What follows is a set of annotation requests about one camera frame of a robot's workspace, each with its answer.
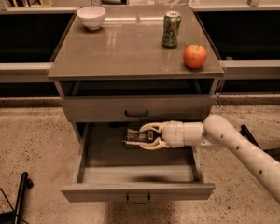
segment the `black drawer handle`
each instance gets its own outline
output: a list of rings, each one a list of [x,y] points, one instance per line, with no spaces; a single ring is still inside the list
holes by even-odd
[[[148,194],[147,200],[143,200],[143,201],[139,201],[139,200],[133,201],[133,200],[130,199],[130,196],[129,196],[129,194],[128,194],[128,195],[127,195],[127,202],[128,202],[128,204],[149,204],[149,203],[150,203],[150,195]]]
[[[137,117],[147,117],[148,110],[144,113],[130,113],[128,110],[124,111],[124,115],[126,117],[137,118]]]

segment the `bowl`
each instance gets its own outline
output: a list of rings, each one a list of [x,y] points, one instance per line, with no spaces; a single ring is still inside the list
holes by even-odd
[[[77,11],[80,22],[90,30],[99,29],[105,19],[103,7],[83,7]]]

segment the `speckled floor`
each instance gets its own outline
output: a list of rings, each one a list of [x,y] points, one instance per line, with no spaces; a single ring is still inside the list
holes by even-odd
[[[262,148],[280,147],[280,104],[274,103],[232,105],[222,99],[211,113],[238,130],[245,124]],[[207,201],[69,203],[60,187],[72,183],[78,148],[58,100],[0,100],[0,186],[14,205],[21,173],[29,173],[35,186],[26,192],[23,218],[31,224],[280,224],[279,204],[227,149],[199,149],[204,181],[216,184]],[[0,213],[7,211],[0,193]]]

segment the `white robotic arm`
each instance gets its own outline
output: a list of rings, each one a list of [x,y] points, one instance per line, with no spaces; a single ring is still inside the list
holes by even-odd
[[[144,149],[175,148],[183,146],[224,146],[230,150],[280,203],[280,162],[263,152],[238,133],[219,115],[207,117],[201,122],[169,121],[149,123],[141,127],[140,133],[159,133],[152,143],[127,142]]]

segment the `red apple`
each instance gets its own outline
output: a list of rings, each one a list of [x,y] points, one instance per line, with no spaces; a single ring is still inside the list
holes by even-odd
[[[207,51],[201,45],[189,45],[184,50],[184,62],[188,68],[198,69],[206,61]]]

